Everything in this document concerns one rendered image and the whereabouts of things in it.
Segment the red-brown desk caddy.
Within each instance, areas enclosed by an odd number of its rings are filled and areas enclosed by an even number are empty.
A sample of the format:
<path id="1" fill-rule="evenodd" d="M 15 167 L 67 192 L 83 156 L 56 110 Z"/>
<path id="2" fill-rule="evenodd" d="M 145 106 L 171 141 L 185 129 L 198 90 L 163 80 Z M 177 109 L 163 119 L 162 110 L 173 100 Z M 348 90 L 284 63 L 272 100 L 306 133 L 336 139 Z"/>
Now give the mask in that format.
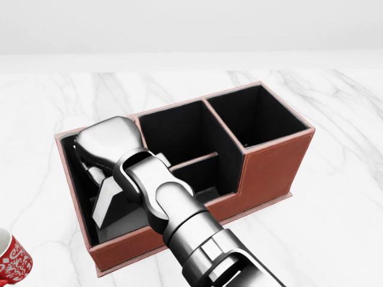
<path id="1" fill-rule="evenodd" d="M 315 129 L 263 83 L 222 91 L 130 116 L 149 150 L 170 161 L 213 216 L 228 223 L 290 196 Z M 98 276 L 165 250 L 142 209 L 121 195 L 91 215 L 99 190 L 75 155 L 79 130 L 55 135 L 75 212 Z"/>

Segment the grey book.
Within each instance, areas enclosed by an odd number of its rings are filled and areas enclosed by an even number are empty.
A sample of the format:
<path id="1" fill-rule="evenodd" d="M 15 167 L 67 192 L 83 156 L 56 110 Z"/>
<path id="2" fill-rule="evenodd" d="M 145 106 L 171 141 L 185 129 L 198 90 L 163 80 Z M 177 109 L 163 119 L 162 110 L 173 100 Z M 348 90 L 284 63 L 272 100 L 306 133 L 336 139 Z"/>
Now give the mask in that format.
<path id="1" fill-rule="evenodd" d="M 102 182 L 92 218 L 100 231 L 109 236 L 125 234 L 148 225 L 143 208 L 129 202 L 112 177 Z"/>

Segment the red white patterned mug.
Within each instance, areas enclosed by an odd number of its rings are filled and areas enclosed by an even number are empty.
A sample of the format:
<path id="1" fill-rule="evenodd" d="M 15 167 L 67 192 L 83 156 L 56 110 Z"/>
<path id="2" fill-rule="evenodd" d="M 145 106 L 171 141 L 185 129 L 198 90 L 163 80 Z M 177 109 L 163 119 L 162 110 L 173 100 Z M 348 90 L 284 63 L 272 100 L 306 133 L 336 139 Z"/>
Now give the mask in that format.
<path id="1" fill-rule="evenodd" d="M 33 260 L 6 228 L 0 228 L 0 287 L 23 280 L 32 269 Z"/>

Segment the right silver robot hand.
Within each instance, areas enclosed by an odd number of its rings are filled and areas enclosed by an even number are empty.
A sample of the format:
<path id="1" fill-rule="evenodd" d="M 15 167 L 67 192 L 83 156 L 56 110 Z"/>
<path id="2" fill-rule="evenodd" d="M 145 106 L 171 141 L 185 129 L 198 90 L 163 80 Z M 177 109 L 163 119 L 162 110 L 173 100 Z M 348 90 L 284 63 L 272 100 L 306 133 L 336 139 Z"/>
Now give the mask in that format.
<path id="1" fill-rule="evenodd" d="M 137 153 L 144 145 L 133 120 L 112 117 L 79 132 L 74 148 L 83 169 L 100 186 L 123 155 Z"/>

